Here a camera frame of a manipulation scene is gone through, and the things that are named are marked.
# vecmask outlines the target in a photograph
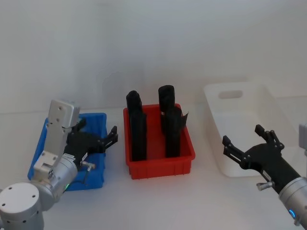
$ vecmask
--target white plastic container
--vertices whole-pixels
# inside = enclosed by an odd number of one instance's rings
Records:
[[[297,132],[264,85],[251,82],[211,84],[204,87],[211,111],[207,135],[216,162],[223,174],[230,177],[259,175],[240,166],[223,154],[222,139],[227,135],[242,151],[265,141],[255,132],[257,124],[274,130],[285,145],[282,151],[287,160],[297,148]]]

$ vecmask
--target white table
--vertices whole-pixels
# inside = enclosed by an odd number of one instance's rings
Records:
[[[307,121],[307,98],[278,101],[294,126]],[[118,143],[107,152],[104,187],[65,193],[44,213],[45,230],[302,229],[293,225],[272,189],[257,190],[256,183],[264,182],[260,176],[228,178],[218,171],[205,134],[206,105],[182,108],[189,111],[187,126],[196,152],[191,173],[143,180],[132,180],[125,164],[123,109],[91,110],[107,114],[108,131],[118,126]],[[27,181],[46,116],[0,115],[1,188]]]

